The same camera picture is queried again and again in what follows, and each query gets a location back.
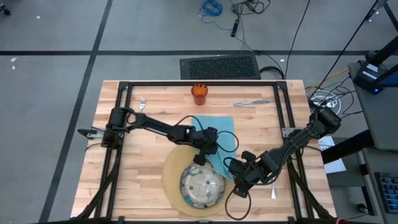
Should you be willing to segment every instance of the blue cloth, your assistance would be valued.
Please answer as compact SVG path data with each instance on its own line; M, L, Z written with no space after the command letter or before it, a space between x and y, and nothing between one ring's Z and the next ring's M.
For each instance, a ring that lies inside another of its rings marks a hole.
M210 127L216 128L218 132L220 131L230 131L234 133L234 119L231 116L195 116L199 119L201 125L204 129ZM192 124L197 130L200 130L200 126L196 119L192 119ZM230 133L221 133L218 136L217 142L227 151L232 151L235 149L235 138ZM228 172L228 168L224 166L223 160L225 157L236 157L235 152L225 152L224 150L217 149L215 155L206 155L211 165L226 179L233 180L233 176ZM227 165L231 162L230 159L225 161Z

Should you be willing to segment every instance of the silver knife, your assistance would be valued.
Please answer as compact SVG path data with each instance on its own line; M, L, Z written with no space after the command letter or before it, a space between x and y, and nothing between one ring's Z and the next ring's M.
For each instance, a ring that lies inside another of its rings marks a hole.
M243 105L251 105L251 104L261 104L261 103L269 103L269 100L255 100L249 102L237 102L234 103L234 106L243 106Z

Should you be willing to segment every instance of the fork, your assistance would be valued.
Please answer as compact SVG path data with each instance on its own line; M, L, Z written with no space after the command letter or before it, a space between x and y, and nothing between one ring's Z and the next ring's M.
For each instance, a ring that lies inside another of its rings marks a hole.
M145 99L143 97L141 97L141 101L139 102L139 109L140 109L140 113L142 112L142 110L145 107Z

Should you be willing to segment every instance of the wooden table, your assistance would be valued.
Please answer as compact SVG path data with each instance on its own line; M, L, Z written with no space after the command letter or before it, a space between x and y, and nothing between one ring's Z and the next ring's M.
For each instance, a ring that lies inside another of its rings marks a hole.
M109 113L115 104L118 85L118 81L103 83L93 126L105 127ZM303 82L288 80L287 85L295 124L297 127L305 127L308 123L310 110ZM240 142L236 153L239 158L243 151L251 151L258 155L282 144L274 92L271 86L210 86L206 104L203 106L193 104L190 86L135 86L132 91L131 107L136 111L139 110L141 96L147 101L144 112L152 118L169 124L175 124L189 114L232 116L234 132ZM280 97L285 114L283 95L280 94ZM233 102L236 101L258 99L271 100L271 103L233 107ZM191 120L187 119L182 124L191 124ZM88 144L97 142L100 140L90 141ZM318 147L316 140L313 140L310 145ZM161 173L162 164L174 147L175 145L165 137L146 130L137 129L126 135L113 210L114 220L118 216L125 216L127 220L232 221L224 210L210 217L195 218L173 208L163 191ZM100 184L105 151L106 149L100 146L93 146L87 151L72 216L78 215L96 193ZM314 149L305 148L303 162L310 190L318 201L332 215L335 215L320 153ZM270 186L254 186L251 189L252 209L245 221L285 221L288 216L294 216L286 166L276 182L276 189L276 201L270 199ZM299 196L302 213L305 216L305 204L300 190ZM248 200L234 197L229 204L230 212L235 217L241 217L247 210ZM104 216L106 205L107 198L105 196L102 216Z

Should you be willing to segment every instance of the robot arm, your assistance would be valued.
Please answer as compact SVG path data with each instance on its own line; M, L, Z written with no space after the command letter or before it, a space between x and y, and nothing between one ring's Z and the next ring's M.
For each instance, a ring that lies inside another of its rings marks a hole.
M258 182L263 185L271 184L291 154L305 147L313 138L319 139L334 133L340 127L340 122L341 119L331 109L316 106L307 126L303 130L290 133L281 147L266 151L258 157L244 151L242 159L245 162L230 158L229 171L234 175L234 193L246 198L249 189Z
M129 123L130 116L135 116L135 121ZM102 147L117 149L121 147L122 135L129 133L134 129L145 129L153 133L163 135L168 140L178 145L187 145L200 150L198 155L193 158L194 163L201 166L205 165L206 155L216 154L217 129L209 127L197 131L194 126L188 125L169 125L150 118L144 113L136 113L131 108L114 108L109 117L104 137L101 143Z

